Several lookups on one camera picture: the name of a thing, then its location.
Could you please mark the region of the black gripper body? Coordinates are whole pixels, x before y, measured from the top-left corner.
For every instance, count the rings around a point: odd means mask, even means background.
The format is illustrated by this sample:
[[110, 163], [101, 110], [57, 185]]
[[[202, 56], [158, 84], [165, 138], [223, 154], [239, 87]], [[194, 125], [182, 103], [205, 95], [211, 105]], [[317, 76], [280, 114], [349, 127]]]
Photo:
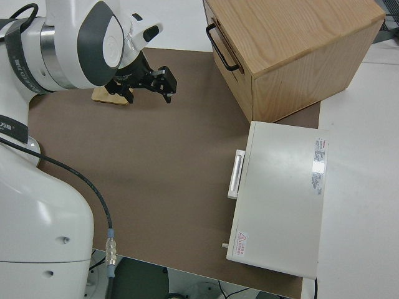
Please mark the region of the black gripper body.
[[130, 88], [145, 88], [155, 91], [155, 88], [151, 86], [153, 82], [151, 73], [153, 71], [144, 53], [139, 52], [139, 55], [132, 63], [117, 70], [113, 78], [115, 83], [112, 89], [113, 91], [120, 91], [120, 85], [128, 85]]

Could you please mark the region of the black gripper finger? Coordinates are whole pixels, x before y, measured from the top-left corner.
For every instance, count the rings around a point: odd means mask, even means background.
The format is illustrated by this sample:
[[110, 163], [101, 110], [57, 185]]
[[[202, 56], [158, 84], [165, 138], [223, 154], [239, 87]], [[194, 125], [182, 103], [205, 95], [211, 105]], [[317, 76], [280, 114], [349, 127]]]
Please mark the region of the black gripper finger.
[[177, 80], [167, 66], [150, 72], [150, 87], [153, 92], [163, 96], [166, 103], [171, 103], [172, 95], [176, 93]]
[[108, 93], [106, 102], [116, 105], [132, 104], [134, 100], [133, 93], [127, 84], [120, 84], [114, 80], [109, 81], [105, 86]]

